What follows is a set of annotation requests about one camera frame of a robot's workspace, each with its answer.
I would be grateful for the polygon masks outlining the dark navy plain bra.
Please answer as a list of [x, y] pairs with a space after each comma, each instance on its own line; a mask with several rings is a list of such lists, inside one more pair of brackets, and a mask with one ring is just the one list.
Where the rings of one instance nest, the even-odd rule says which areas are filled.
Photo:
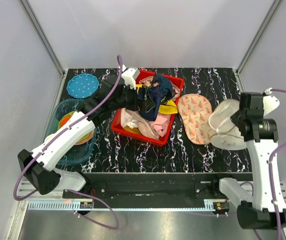
[[138, 90], [139, 115], [147, 121], [154, 122], [157, 119], [161, 101], [163, 99], [159, 86], [142, 86]]

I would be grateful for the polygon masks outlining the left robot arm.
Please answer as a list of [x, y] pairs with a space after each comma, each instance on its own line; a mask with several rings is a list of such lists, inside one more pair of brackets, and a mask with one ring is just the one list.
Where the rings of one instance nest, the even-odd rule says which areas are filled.
[[46, 195], [55, 189], [73, 191], [78, 197], [86, 198], [91, 186], [79, 172], [56, 168], [60, 159], [81, 139], [109, 119], [119, 109], [149, 112], [155, 103], [149, 96], [148, 87], [136, 89], [124, 77], [106, 79], [89, 98], [82, 101], [70, 120], [54, 135], [32, 151], [23, 149], [18, 154], [21, 176], [34, 186], [36, 192]]

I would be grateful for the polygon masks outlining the navy blue lace bra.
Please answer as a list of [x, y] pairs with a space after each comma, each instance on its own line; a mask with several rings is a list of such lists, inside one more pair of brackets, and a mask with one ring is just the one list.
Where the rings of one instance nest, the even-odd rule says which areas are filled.
[[154, 86], [155, 84], [159, 86], [163, 98], [166, 100], [171, 100], [173, 98], [173, 86], [167, 77], [160, 73], [156, 73], [150, 82], [151, 86]]

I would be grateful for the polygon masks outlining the white mesh laundry bag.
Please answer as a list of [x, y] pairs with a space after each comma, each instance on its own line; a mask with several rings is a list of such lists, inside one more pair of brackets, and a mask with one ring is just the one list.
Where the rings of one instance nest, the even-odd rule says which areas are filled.
[[209, 116], [208, 124], [214, 131], [210, 143], [214, 147], [228, 151], [246, 148], [241, 132], [231, 120], [231, 116], [239, 110], [239, 104], [238, 100], [226, 99], [220, 102]]

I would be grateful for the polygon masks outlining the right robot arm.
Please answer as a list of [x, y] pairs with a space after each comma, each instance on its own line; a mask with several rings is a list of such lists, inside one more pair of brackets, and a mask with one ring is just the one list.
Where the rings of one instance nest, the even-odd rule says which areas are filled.
[[222, 178], [210, 185], [215, 198], [228, 197], [237, 208], [242, 229], [281, 230], [286, 227], [286, 203], [278, 175], [279, 135], [275, 120], [265, 118], [267, 107], [278, 100], [265, 93], [243, 92], [232, 123], [240, 130], [252, 166], [253, 194], [248, 194], [234, 178]]

